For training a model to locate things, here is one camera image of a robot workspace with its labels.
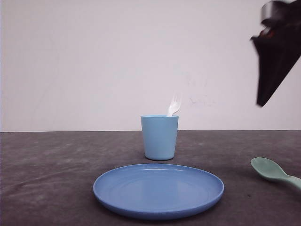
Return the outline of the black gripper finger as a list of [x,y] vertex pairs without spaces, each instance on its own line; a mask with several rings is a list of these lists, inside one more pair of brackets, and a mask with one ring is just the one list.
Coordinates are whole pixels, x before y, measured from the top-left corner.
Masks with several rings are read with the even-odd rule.
[[301,56],[301,46],[264,37],[251,38],[259,57],[256,104],[263,107]]

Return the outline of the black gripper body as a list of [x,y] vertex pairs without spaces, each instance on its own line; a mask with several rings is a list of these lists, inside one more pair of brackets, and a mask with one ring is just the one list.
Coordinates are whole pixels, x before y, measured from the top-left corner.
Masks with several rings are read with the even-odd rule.
[[256,46],[300,47],[301,2],[276,0],[273,18],[261,21],[264,29],[256,36]]

